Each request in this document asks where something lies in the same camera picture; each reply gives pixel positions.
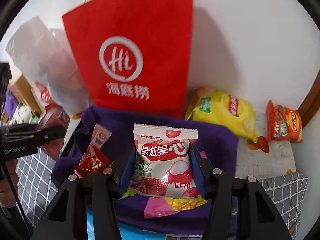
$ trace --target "screw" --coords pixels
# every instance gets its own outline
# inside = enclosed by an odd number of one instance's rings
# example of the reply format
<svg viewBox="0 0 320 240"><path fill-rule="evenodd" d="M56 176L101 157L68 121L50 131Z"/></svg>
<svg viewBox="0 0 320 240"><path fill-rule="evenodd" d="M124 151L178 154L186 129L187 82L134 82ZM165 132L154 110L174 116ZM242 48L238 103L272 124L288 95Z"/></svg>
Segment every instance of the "screw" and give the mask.
<svg viewBox="0 0 320 240"><path fill-rule="evenodd" d="M218 168L215 168L212 170L213 174L216 174L216 175L220 175L222 173L222 171Z"/></svg>
<svg viewBox="0 0 320 240"><path fill-rule="evenodd" d="M112 169L111 169L111 168L105 168L105 169L103 170L103 173L104 173L104 174L111 174L111 173L112 173Z"/></svg>
<svg viewBox="0 0 320 240"><path fill-rule="evenodd" d="M74 181L74 180L76 180L76 178L77 178L77 175L72 174L72 175L69 176L68 179L69 179L70 181Z"/></svg>
<svg viewBox="0 0 320 240"><path fill-rule="evenodd" d="M254 182L257 181L257 179L256 179L254 176L249 176L249 177L248 177L248 181L254 183Z"/></svg>

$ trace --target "lay's chips bag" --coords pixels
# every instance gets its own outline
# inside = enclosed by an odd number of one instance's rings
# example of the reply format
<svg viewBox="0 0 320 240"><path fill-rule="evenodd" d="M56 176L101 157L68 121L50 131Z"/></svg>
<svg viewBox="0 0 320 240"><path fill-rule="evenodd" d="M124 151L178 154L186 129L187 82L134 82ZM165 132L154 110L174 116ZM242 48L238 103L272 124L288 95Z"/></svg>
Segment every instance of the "lay's chips bag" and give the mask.
<svg viewBox="0 0 320 240"><path fill-rule="evenodd" d="M257 142L252 103L211 88L199 88L186 120L209 122L229 128L236 136Z"/></svg>

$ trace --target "lychee candy packet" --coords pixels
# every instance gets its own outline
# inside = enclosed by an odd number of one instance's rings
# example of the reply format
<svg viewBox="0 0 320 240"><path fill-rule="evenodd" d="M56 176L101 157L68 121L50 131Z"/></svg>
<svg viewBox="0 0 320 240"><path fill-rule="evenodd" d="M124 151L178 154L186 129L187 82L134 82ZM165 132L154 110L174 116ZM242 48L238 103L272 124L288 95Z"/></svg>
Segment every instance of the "lychee candy packet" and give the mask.
<svg viewBox="0 0 320 240"><path fill-rule="evenodd" d="M198 130L134 124L137 149L129 188L144 196L197 199L187 155Z"/></svg>

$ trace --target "wooden furniture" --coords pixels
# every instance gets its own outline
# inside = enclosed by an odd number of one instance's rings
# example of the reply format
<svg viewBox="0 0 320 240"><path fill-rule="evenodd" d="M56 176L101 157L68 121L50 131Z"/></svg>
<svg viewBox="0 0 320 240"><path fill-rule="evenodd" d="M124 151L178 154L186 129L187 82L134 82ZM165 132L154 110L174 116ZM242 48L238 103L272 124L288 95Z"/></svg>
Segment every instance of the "wooden furniture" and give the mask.
<svg viewBox="0 0 320 240"><path fill-rule="evenodd" d="M33 96L32 88L23 75L9 84L8 90L14 95L19 103L27 105L34 114L42 113L40 106Z"/></svg>

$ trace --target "red candy wrapper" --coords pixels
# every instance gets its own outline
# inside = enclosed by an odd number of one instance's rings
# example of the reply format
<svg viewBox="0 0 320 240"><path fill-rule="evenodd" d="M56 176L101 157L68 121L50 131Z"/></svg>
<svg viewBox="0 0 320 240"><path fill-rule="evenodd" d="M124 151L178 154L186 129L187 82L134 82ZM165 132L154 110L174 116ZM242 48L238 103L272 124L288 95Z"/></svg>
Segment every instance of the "red candy wrapper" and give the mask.
<svg viewBox="0 0 320 240"><path fill-rule="evenodd" d="M79 177L82 178L89 174L94 175L111 164L109 158L100 150L101 146L108 140L111 134L108 129L101 125L95 125L90 145L83 154L79 165L75 167L75 173Z"/></svg>
<svg viewBox="0 0 320 240"><path fill-rule="evenodd" d="M198 130L135 124L137 160L129 188L145 196L198 198L187 155Z"/></svg>

